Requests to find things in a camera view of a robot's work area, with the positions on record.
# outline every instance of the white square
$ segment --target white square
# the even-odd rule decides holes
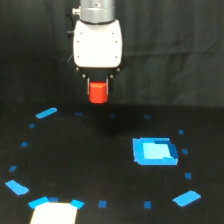
[[[173,158],[167,144],[143,143],[145,159]]]
[[[38,205],[30,224],[74,224],[77,208],[68,203],[44,203]]]

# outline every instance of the red object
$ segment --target red object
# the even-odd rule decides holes
[[[107,101],[107,83],[91,82],[89,85],[89,100],[92,103],[102,104]]]

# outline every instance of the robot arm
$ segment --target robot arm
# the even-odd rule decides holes
[[[80,0],[72,9],[79,16],[74,29],[73,56],[76,70],[86,80],[92,103],[105,103],[114,77],[121,70],[123,40],[120,23],[115,19],[115,0]],[[91,69],[106,69],[104,80],[91,82]]]

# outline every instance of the blue square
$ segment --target blue square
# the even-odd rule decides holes
[[[185,173],[186,179],[191,179],[191,173]]]
[[[179,130],[179,134],[180,135],[183,135],[184,134],[184,131],[183,130]]]
[[[11,166],[11,168],[9,169],[9,171],[10,171],[10,172],[13,172],[13,171],[16,170],[16,168],[17,168],[17,166]]]
[[[187,155],[188,154],[187,149],[182,149],[182,152],[183,152],[184,155]]]
[[[81,112],[76,112],[75,115],[82,116],[82,113]]]
[[[34,128],[35,127],[35,124],[30,124],[30,128]]]
[[[99,208],[106,208],[106,206],[107,206],[107,201],[99,201],[99,205],[98,205]]]
[[[151,202],[150,201],[145,201],[145,208],[151,209]]]
[[[49,202],[58,202],[58,198],[56,197],[51,197],[51,198],[48,198]]]
[[[73,201],[71,202],[71,205],[73,205],[74,207],[76,207],[76,208],[78,208],[78,209],[82,208],[84,204],[85,204],[85,203],[83,203],[83,202],[81,202],[81,201],[77,201],[77,200],[73,200]]]
[[[27,142],[23,142],[21,147],[27,147],[28,143]]]
[[[151,118],[150,115],[144,115],[143,117],[144,117],[144,118],[147,118],[147,119],[150,119],[150,118]]]

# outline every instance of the light blue square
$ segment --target light blue square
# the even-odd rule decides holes
[[[199,198],[201,198],[201,195],[194,191],[188,191],[187,193],[174,198],[173,201],[176,202],[179,206],[183,207]]]
[[[143,143],[145,159],[172,158],[167,144]]]
[[[80,209],[82,208],[82,206],[84,205],[85,203],[81,202],[81,201],[77,201],[77,200],[73,200],[71,202],[71,205],[73,205],[74,207]]]

